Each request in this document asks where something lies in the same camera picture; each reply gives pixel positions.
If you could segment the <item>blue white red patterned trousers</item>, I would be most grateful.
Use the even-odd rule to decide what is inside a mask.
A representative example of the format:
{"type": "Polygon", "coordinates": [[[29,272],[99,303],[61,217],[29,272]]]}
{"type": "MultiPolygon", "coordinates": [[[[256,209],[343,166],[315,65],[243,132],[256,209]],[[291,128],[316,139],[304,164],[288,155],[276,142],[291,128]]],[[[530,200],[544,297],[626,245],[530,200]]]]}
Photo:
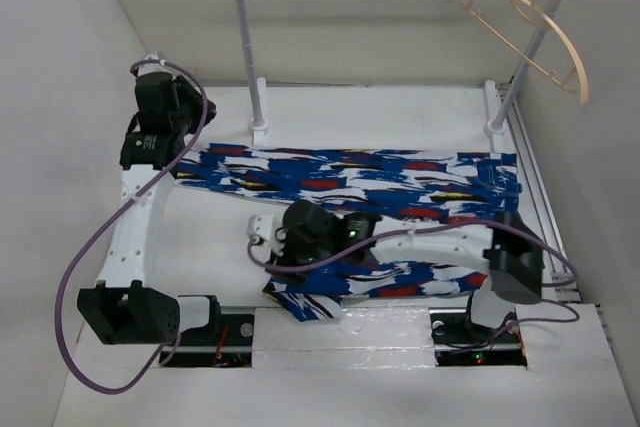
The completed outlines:
{"type": "MultiPolygon", "coordinates": [[[[270,203],[310,201],[335,213],[366,213],[441,224],[515,213],[521,185],[514,153],[397,149],[254,148],[212,143],[184,158],[178,182],[270,203]]],[[[300,322],[337,319],[348,298],[452,297],[485,277],[469,267],[343,261],[293,280],[269,278],[264,294],[300,322]]]]}

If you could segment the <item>beige plastic clothes hanger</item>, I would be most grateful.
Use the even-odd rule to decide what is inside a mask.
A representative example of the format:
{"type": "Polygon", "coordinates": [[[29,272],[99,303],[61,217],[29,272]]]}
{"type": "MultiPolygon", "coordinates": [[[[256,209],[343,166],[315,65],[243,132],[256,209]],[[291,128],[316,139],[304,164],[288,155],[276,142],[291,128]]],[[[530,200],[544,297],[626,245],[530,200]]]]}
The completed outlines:
{"type": "Polygon", "coordinates": [[[555,15],[562,0],[507,0],[517,16],[534,28],[529,44],[524,49],[518,47],[486,20],[481,10],[475,6],[476,0],[458,1],[471,17],[517,55],[519,64],[510,84],[511,97],[518,95],[527,73],[535,71],[560,90],[575,94],[581,105],[587,103],[590,96],[590,86],[584,62],[571,38],[555,21],[555,15]],[[557,39],[569,58],[570,69],[564,75],[559,75],[555,69],[543,67],[535,60],[542,42],[547,36],[557,39]]]}

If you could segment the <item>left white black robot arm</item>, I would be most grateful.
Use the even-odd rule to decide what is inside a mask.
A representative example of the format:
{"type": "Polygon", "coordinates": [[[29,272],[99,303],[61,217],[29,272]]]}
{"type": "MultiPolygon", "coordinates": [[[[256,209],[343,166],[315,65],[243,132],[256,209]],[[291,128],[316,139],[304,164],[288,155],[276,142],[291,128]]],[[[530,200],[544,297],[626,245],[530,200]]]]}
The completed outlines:
{"type": "Polygon", "coordinates": [[[215,106],[181,75],[154,69],[137,75],[138,111],[120,153],[124,214],[116,221],[104,265],[77,307],[106,345],[171,344],[189,331],[201,343],[222,334],[215,297],[174,296],[154,286],[165,206],[185,138],[208,123],[215,106]]]}

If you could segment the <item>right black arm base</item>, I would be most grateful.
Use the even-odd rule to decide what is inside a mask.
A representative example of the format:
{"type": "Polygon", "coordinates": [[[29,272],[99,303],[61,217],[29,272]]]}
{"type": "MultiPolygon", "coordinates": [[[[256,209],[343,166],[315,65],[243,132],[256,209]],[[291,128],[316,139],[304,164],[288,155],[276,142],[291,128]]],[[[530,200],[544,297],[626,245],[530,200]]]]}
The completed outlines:
{"type": "Polygon", "coordinates": [[[479,326],[462,309],[429,311],[437,367],[526,367],[518,333],[479,326]]]}

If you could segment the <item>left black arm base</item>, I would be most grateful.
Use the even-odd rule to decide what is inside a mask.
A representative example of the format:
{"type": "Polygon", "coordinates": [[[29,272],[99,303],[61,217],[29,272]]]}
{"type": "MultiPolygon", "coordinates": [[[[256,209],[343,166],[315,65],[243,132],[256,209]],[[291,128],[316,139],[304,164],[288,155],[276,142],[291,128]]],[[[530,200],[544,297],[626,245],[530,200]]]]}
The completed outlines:
{"type": "Polygon", "coordinates": [[[248,368],[254,322],[254,309],[224,308],[213,327],[187,330],[176,348],[164,347],[158,363],[166,368],[248,368]]]}

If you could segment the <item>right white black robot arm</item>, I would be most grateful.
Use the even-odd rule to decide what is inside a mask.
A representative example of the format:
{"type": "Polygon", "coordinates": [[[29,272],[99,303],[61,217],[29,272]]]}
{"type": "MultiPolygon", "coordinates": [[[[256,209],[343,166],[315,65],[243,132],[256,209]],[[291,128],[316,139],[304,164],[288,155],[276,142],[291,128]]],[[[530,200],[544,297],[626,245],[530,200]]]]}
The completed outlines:
{"type": "Polygon", "coordinates": [[[512,214],[445,225],[297,201],[271,241],[265,290],[301,321],[334,319],[347,298],[466,295],[462,328],[483,341],[515,306],[542,300],[542,249],[512,214]]]}

